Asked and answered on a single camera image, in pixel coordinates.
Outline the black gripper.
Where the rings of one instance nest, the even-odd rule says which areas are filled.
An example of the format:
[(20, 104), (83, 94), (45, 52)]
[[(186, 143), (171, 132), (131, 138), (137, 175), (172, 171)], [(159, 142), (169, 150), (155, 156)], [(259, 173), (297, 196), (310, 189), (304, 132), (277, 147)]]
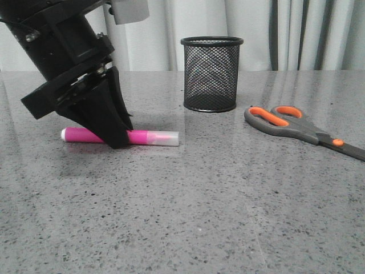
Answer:
[(104, 1), (1, 1), (1, 22), (16, 37), (46, 83), (22, 99), (39, 119), (53, 111), (93, 132), (113, 149), (129, 142), (133, 125), (114, 48), (85, 18)]

